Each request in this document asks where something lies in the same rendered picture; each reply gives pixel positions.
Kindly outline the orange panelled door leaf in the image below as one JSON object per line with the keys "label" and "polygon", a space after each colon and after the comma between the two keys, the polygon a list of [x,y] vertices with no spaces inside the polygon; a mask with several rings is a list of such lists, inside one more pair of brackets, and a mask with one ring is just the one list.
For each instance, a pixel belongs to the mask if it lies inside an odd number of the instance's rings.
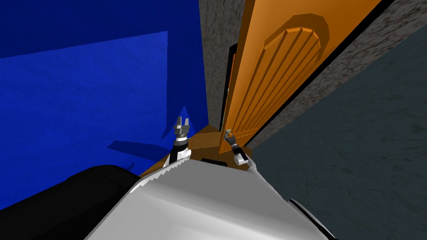
{"label": "orange panelled door leaf", "polygon": [[247,0],[222,134],[253,139],[380,2]]}

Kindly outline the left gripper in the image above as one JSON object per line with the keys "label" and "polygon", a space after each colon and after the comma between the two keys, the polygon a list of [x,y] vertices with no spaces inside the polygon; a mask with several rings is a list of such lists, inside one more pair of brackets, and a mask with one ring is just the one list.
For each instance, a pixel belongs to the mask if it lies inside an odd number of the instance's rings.
{"label": "left gripper", "polygon": [[175,135],[188,135],[190,129],[189,119],[186,118],[184,125],[182,125],[182,117],[178,116],[176,125],[174,125],[173,127]]}

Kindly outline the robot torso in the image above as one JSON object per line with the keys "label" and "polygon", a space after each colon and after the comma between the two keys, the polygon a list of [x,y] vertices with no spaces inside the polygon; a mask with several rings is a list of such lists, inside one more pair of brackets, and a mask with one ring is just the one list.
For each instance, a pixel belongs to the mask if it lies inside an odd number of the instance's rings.
{"label": "robot torso", "polygon": [[84,240],[337,240],[257,172],[182,159],[141,178]]}

